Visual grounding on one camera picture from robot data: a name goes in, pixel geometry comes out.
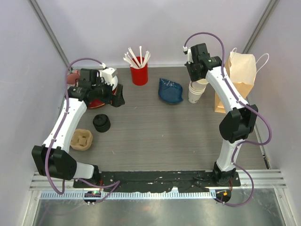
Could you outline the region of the stack of paper cups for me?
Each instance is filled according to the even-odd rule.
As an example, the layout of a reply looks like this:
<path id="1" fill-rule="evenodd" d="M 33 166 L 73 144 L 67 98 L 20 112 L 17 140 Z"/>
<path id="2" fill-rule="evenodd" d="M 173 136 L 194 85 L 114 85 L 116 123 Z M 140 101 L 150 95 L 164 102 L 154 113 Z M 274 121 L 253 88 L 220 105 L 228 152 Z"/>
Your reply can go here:
<path id="1" fill-rule="evenodd" d="M 198 102 L 198 100 L 204 93 L 207 84 L 208 81 L 206 79 L 200 79 L 195 82 L 190 82 L 188 92 L 188 99 L 190 103 L 195 104 Z"/>

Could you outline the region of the stack of black lids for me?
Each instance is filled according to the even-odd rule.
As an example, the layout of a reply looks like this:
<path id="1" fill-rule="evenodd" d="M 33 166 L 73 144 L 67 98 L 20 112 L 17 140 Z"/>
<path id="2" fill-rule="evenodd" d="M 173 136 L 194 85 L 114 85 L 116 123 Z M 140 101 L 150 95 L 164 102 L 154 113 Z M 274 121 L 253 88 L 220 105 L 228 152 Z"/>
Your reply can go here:
<path id="1" fill-rule="evenodd" d="M 93 119 L 93 126 L 97 132 L 107 132 L 111 127 L 111 122 L 106 114 L 98 114 Z"/>

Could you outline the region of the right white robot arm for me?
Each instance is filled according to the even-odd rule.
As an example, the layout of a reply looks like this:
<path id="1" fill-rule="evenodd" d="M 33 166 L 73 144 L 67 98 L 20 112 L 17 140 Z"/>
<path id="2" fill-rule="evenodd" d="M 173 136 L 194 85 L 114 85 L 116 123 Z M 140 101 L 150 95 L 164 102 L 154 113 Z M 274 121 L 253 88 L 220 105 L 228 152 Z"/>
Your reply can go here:
<path id="1" fill-rule="evenodd" d="M 227 75 L 221 59 L 218 56 L 211 57 L 206 44 L 184 47 L 183 52 L 187 55 L 185 66 L 190 76 L 189 101 L 196 103 L 210 84 L 226 112 L 219 125 L 219 132 L 223 138 L 222 148 L 214 163 L 212 174 L 213 182 L 223 186 L 235 176 L 234 164 L 240 150 L 239 144 L 253 132 L 258 108 L 256 105 L 249 105 L 239 94 Z"/>

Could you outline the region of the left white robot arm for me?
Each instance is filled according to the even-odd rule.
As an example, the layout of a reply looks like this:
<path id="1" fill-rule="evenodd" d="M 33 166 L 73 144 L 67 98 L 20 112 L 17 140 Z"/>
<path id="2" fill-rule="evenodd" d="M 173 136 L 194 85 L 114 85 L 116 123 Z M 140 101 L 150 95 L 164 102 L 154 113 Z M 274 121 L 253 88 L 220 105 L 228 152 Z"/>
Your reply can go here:
<path id="1" fill-rule="evenodd" d="M 98 167 L 77 162 L 69 155 L 71 138 L 91 102 L 99 100 L 106 105 L 120 107 L 125 104 L 122 92 L 116 69 L 80 70 L 78 84 L 68 88 L 63 110 L 50 135 L 43 145 L 32 149 L 32 157 L 41 176 L 65 180 L 82 178 L 88 187 L 99 185 Z"/>

